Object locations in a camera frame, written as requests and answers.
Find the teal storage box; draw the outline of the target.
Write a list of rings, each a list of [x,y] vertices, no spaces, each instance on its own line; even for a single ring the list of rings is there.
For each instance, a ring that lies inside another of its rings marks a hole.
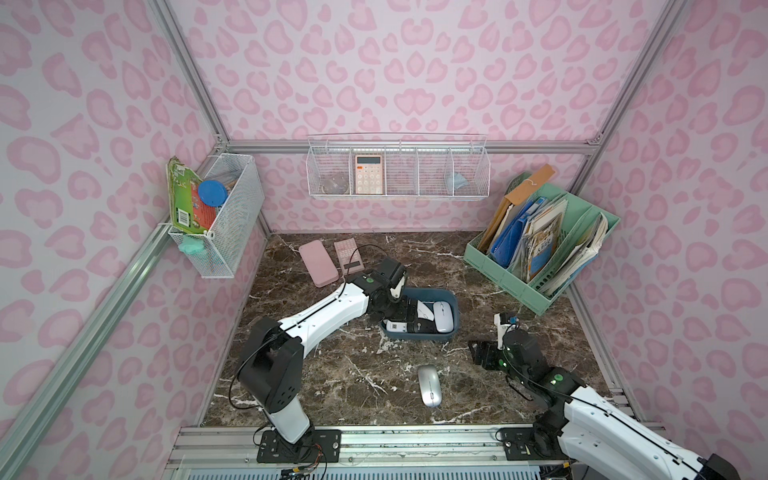
[[[380,327],[391,339],[447,342],[460,327],[457,297],[445,289],[406,287],[402,301]]]

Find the white slim computer mouse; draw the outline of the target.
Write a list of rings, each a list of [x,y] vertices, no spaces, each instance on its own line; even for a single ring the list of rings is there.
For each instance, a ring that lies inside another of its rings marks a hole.
[[[453,309],[449,302],[437,301],[433,303],[433,316],[436,330],[443,334],[454,330]]]

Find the silver computer mouse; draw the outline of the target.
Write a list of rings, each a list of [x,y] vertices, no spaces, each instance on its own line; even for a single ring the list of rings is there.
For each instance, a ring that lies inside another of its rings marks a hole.
[[[421,365],[417,375],[423,404],[430,408],[439,407],[443,395],[437,368],[434,365]]]

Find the white boxy computer mouse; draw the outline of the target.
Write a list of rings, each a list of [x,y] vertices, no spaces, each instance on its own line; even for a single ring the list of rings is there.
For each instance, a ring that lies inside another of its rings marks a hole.
[[[385,328],[388,332],[393,333],[408,333],[409,325],[407,322],[394,322],[391,320],[387,320],[385,322]]]

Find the black computer mouse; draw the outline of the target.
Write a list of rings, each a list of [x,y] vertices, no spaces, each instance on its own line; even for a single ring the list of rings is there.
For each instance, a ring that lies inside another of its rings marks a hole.
[[[417,318],[407,324],[407,332],[413,334],[435,334],[437,328],[434,321]]]

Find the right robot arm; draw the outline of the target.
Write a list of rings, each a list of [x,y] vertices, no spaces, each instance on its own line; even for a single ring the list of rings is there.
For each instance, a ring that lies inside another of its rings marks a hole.
[[[577,374],[547,362],[537,339],[512,328],[502,341],[470,341],[475,364],[500,371],[543,409],[529,444],[549,458],[560,451],[607,479],[738,479],[725,458],[703,458],[613,406]]]

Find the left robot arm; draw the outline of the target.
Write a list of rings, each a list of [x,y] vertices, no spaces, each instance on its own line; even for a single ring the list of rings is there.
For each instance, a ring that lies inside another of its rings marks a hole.
[[[395,313],[406,283],[405,266],[386,257],[371,272],[352,275],[297,314],[279,321],[258,320],[241,350],[231,383],[255,398],[283,441],[299,444],[313,428],[298,398],[305,357],[354,319]]]

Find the pink calculator on table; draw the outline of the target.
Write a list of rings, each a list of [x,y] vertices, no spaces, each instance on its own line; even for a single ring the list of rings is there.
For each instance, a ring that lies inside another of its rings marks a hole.
[[[334,249],[343,276],[362,272],[365,269],[361,254],[358,250],[358,245],[354,238],[335,242]]]

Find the blue folder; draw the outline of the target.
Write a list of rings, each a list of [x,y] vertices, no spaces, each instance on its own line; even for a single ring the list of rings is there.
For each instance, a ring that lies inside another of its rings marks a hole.
[[[538,198],[535,201],[529,201],[525,204],[525,208],[499,234],[489,250],[489,256],[498,265],[504,268],[510,265],[529,217],[546,202],[547,200],[544,197]]]

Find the clear item in shelf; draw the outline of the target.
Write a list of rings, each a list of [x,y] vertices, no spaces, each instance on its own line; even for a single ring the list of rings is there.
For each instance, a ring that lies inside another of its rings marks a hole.
[[[349,193],[349,176],[334,173],[320,179],[320,192],[325,195],[346,195]]]

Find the orange calculator in shelf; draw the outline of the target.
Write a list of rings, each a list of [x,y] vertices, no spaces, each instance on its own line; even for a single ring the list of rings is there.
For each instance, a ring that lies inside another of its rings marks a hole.
[[[354,187],[357,195],[384,194],[384,162],[380,154],[359,154],[354,158]]]

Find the green file organizer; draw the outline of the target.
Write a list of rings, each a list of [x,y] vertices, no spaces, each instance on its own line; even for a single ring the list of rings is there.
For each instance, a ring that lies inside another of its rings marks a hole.
[[[522,181],[464,261],[536,314],[593,261],[620,219],[548,183]]]

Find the light blue item in shelf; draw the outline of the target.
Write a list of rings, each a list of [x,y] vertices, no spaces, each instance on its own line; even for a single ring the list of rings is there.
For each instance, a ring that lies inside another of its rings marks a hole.
[[[460,173],[452,173],[446,177],[446,185],[451,191],[455,192],[468,186],[469,181]]]

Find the magazines stack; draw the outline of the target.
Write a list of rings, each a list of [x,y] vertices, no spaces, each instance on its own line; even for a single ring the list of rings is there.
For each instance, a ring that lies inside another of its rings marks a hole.
[[[526,283],[549,262],[559,242],[568,199],[565,195],[540,197],[536,205],[537,208],[526,217],[515,264],[516,273]]]

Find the white papers bundle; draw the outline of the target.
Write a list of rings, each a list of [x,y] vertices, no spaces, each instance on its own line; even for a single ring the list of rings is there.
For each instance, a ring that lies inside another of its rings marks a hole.
[[[564,285],[569,283],[585,265],[598,255],[607,236],[608,228],[608,219],[603,213],[599,213],[591,226],[579,238],[576,246],[569,252],[567,258],[541,286],[540,292],[547,297],[553,297]]]

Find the brown envelope folder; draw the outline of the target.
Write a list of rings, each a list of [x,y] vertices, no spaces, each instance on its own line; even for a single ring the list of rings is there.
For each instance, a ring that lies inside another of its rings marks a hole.
[[[506,225],[506,218],[514,218],[528,199],[555,174],[554,168],[545,164],[532,174],[521,174],[513,182],[514,187],[504,195],[491,223],[483,234],[477,248],[488,253],[499,230]]]

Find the blue round lid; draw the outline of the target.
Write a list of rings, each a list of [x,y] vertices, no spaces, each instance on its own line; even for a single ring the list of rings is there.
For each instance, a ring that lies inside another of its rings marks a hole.
[[[218,180],[205,180],[198,185],[197,194],[203,204],[212,208],[219,208],[228,199],[229,190]]]

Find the mint green clip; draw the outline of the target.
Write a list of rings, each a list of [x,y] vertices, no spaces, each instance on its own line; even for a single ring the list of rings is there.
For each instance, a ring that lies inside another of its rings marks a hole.
[[[182,235],[178,248],[190,261],[208,258],[207,241],[204,238]]]

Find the green packaged card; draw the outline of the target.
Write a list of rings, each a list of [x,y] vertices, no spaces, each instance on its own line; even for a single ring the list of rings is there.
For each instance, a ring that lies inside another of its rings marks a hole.
[[[167,163],[170,220],[172,226],[186,234],[204,234],[205,205],[197,193],[200,177],[177,157]]]

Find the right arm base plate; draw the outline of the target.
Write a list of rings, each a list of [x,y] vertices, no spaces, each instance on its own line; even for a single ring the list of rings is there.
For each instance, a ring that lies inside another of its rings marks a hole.
[[[507,461],[565,461],[567,456],[558,445],[540,447],[532,427],[500,428],[494,438],[503,449]]]

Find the white mesh wall basket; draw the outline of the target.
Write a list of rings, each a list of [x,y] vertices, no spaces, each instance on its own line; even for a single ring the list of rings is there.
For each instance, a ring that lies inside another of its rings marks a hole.
[[[175,229],[170,220],[169,235],[177,247],[182,235],[193,235],[207,241],[207,259],[190,261],[203,278],[232,278],[255,228],[265,200],[256,162],[251,155],[220,153],[212,157],[210,170],[202,181],[218,180],[229,190],[222,207],[205,205],[204,234],[186,234]]]

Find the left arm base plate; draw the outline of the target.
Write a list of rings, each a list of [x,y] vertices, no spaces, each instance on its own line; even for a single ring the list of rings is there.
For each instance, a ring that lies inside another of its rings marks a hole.
[[[284,439],[276,430],[265,430],[257,447],[257,461],[269,464],[337,463],[340,456],[342,431],[310,428],[295,443]]]

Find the aluminium front rail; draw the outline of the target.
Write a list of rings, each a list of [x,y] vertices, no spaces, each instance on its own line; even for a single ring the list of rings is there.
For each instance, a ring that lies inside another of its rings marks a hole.
[[[527,425],[321,427],[342,431],[337,463],[257,461],[254,427],[185,428],[163,470],[165,479],[566,479],[604,477],[565,461],[507,461],[494,434]]]

